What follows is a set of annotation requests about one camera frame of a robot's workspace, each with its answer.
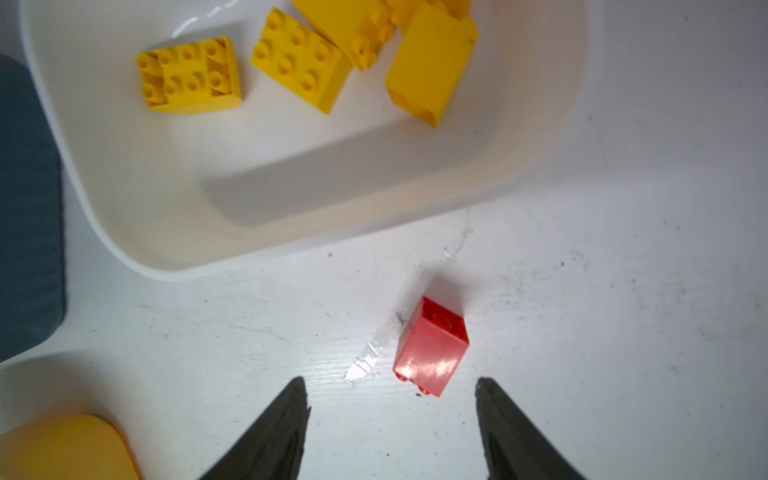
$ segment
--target clear tape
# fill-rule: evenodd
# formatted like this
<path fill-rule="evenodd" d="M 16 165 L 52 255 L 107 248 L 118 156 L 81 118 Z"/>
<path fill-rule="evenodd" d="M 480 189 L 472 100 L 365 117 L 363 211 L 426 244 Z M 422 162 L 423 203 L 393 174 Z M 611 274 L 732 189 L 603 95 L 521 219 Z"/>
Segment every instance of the clear tape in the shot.
<path fill-rule="evenodd" d="M 352 362 L 352 365 L 346 371 L 344 381 L 351 386 L 357 386 L 360 380 L 371 373 L 371 370 L 379 361 L 379 357 L 400 338 L 405 326 L 406 320 L 401 313 L 397 313 L 394 317 L 387 319 L 376 330 L 373 338 L 366 343 L 365 348 L 355 358 L 355 361 Z"/>
<path fill-rule="evenodd" d="M 366 378 L 376 363 L 379 362 L 379 357 L 386 352 L 390 347 L 396 345 L 397 340 L 402 335 L 403 330 L 406 329 L 406 325 L 413 315 L 413 310 L 421 300 L 422 296 L 427 293 L 428 288 L 432 285 L 433 281 L 441 277 L 447 269 L 455 263 L 458 255 L 464 249 L 464 245 L 467 243 L 467 239 L 474 233 L 474 229 L 469 222 L 469 209 L 465 209 L 465 226 L 462 229 L 454 248 L 451 249 L 453 253 L 449 252 L 449 249 L 445 248 L 437 256 L 437 260 L 442 266 L 435 268 L 435 271 L 421 270 L 418 279 L 414 282 L 412 288 L 410 288 L 400 303 L 400 308 L 395 315 L 389 317 L 373 335 L 373 338 L 366 342 L 362 352 L 355 358 L 352 365 L 346 371 L 344 375 L 344 381 L 349 383 L 352 387 L 357 386 L 361 380 Z"/>

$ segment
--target lego brick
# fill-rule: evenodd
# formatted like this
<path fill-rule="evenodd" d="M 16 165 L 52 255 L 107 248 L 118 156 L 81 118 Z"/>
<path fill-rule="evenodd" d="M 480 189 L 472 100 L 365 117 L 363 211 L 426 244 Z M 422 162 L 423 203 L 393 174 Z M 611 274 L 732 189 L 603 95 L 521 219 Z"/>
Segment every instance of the lego brick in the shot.
<path fill-rule="evenodd" d="M 227 37 L 148 51 L 136 62 L 150 110 L 191 115 L 243 102 L 235 47 Z"/>
<path fill-rule="evenodd" d="M 421 2 L 386 79 L 397 106 L 437 127 L 478 39 L 470 17 Z"/>
<path fill-rule="evenodd" d="M 408 30 L 413 14 L 420 2 L 427 2 L 433 5 L 435 0 L 386 0 L 392 23 L 400 27 L 403 32 Z M 442 0 L 442 4 L 449 15 L 460 19 L 469 15 L 472 0 Z"/>
<path fill-rule="evenodd" d="M 439 397 L 468 348 L 464 319 L 424 296 L 400 338 L 392 370 L 422 393 Z"/>
<path fill-rule="evenodd" d="M 384 0 L 293 0 L 293 4 L 358 70 L 371 68 L 395 33 Z"/>
<path fill-rule="evenodd" d="M 352 70 L 338 48 L 277 8 L 266 20 L 251 63 L 326 115 Z"/>

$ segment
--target white table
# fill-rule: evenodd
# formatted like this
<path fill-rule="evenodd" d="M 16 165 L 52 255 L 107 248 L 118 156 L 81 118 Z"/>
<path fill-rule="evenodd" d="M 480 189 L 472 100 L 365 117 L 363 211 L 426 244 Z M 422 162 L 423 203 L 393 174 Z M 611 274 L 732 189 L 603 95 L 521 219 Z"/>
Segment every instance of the white table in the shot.
<path fill-rule="evenodd" d="M 109 254 L 66 184 L 68 315 L 0 366 L 0 432 L 87 409 L 146 478 L 192 479 L 304 376 L 301 478 L 479 480 L 491 376 L 587 478 L 768 476 L 766 7 L 629 3 L 604 6 L 569 128 L 492 202 L 159 283 Z M 472 343 L 443 397 L 398 381 L 391 348 L 350 387 L 435 274 Z"/>

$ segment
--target red lego brick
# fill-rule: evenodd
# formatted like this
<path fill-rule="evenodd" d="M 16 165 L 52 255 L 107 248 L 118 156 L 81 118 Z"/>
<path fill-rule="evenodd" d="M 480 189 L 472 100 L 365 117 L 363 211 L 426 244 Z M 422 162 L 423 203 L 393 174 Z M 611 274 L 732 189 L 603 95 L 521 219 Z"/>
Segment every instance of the red lego brick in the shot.
<path fill-rule="evenodd" d="M 469 348 L 464 319 L 423 296 L 400 339 L 392 369 L 425 395 L 442 395 Z"/>

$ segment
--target yellow lego brick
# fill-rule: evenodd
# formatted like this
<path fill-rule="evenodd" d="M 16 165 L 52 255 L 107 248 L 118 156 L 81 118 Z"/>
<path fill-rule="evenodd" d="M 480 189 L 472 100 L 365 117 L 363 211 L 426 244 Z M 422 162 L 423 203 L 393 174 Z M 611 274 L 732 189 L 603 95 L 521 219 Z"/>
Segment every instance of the yellow lego brick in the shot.
<path fill-rule="evenodd" d="M 358 70 L 371 68 L 395 33 L 385 0 L 293 0 L 293 4 Z"/>
<path fill-rule="evenodd" d="M 329 114 L 352 65 L 326 39 L 273 8 L 251 63 Z"/>
<path fill-rule="evenodd" d="M 437 127 L 472 55 L 478 30 L 470 17 L 421 2 L 386 79 L 397 106 Z"/>
<path fill-rule="evenodd" d="M 427 2 L 430 5 L 435 4 L 435 0 L 386 0 L 392 23 L 400 27 L 403 32 L 408 30 L 408 25 L 420 2 Z M 469 15 L 469 7 L 472 6 L 472 0 L 442 0 L 442 4 L 447 9 L 449 15 L 460 19 Z"/>
<path fill-rule="evenodd" d="M 136 63 L 150 110 L 192 115 L 243 102 L 235 47 L 227 37 L 148 51 Z"/>

